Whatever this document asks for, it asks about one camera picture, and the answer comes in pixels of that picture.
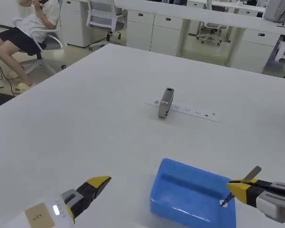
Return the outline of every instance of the tiled floor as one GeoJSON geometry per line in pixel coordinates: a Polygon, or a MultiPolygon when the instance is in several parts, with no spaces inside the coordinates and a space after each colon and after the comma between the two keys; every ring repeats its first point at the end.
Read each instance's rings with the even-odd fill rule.
{"type": "MultiPolygon", "coordinates": [[[[122,32],[122,39],[117,39],[117,34],[114,34],[112,37],[112,41],[119,42],[125,46],[126,44],[126,31],[122,32]]],[[[222,43],[221,46],[217,46],[216,42],[205,42],[205,44],[201,44],[200,41],[196,40],[195,36],[189,35],[187,39],[187,43],[185,45],[185,51],[182,55],[183,58],[197,60],[201,62],[212,63],[216,65],[225,66],[227,54],[229,51],[230,44],[227,42],[222,43]]],[[[67,65],[71,65],[85,56],[89,55],[91,51],[88,48],[79,48],[74,46],[67,46],[64,50],[60,51],[48,51],[44,53],[44,57],[52,60],[62,60],[67,63],[67,65]]],[[[14,56],[19,61],[24,61],[27,59],[32,59],[34,57],[29,57],[24,53],[16,53],[14,56]]],[[[7,74],[10,70],[9,68],[1,63],[3,71],[7,74]]],[[[61,70],[60,66],[53,66],[56,70],[61,70]]],[[[285,65],[273,63],[273,65],[266,67],[264,70],[266,75],[283,77],[285,74],[285,65]]],[[[34,80],[36,84],[46,80],[49,78],[47,72],[42,69],[37,69],[33,71],[30,76],[34,80]]],[[[11,94],[10,87],[8,82],[4,82],[6,86],[0,89],[1,93],[11,94]]],[[[13,87],[15,87],[19,83],[19,79],[11,80],[13,87]]]]}

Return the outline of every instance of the robotic arm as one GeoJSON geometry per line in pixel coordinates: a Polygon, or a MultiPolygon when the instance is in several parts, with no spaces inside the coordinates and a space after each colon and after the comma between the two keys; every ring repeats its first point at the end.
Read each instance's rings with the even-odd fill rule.
{"type": "Polygon", "coordinates": [[[242,203],[257,208],[268,218],[285,223],[285,183],[271,183],[255,178],[247,181],[244,179],[227,183],[231,194],[224,203],[236,197],[242,203]]]}

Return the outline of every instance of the label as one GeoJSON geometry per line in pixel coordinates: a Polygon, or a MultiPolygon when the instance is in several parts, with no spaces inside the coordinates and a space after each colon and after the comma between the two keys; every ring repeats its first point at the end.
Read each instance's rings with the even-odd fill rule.
{"type": "Polygon", "coordinates": [[[31,228],[52,228],[55,223],[44,203],[37,204],[25,211],[31,228]]]}

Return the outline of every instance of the blue plastic tray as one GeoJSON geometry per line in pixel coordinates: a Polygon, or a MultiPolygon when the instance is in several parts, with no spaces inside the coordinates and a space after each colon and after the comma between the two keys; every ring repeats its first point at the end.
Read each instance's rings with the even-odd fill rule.
{"type": "Polygon", "coordinates": [[[220,206],[230,193],[230,179],[177,161],[163,159],[150,195],[151,212],[192,228],[235,228],[234,199],[220,206]]]}

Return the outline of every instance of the table surface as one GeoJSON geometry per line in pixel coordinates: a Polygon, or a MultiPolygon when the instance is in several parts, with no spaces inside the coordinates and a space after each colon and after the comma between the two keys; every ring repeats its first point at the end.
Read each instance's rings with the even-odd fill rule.
{"type": "Polygon", "coordinates": [[[178,6],[146,0],[115,0],[115,4],[117,7],[127,10],[157,13],[165,16],[217,23],[220,25],[234,26],[243,29],[252,29],[285,35],[285,28],[277,27],[277,25],[280,24],[265,20],[263,18],[247,15],[218,12],[213,10],[198,9],[194,7],[178,6]]]}
{"type": "MultiPolygon", "coordinates": [[[[228,178],[285,182],[285,79],[107,45],[0,106],[0,216],[42,195],[112,180],[76,228],[175,228],[149,194],[163,158],[228,178]],[[145,104],[212,110],[222,123],[145,104]]],[[[236,201],[237,228],[285,228],[236,201]]]]}
{"type": "MultiPolygon", "coordinates": [[[[194,2],[194,3],[203,3],[206,4],[207,0],[188,0],[188,2],[194,2]]],[[[258,7],[258,6],[249,6],[249,5],[238,5],[233,2],[226,2],[226,1],[212,1],[212,5],[214,6],[223,6],[223,7],[231,7],[236,9],[244,9],[244,10],[253,10],[257,12],[265,12],[264,7],[258,7]]]]}

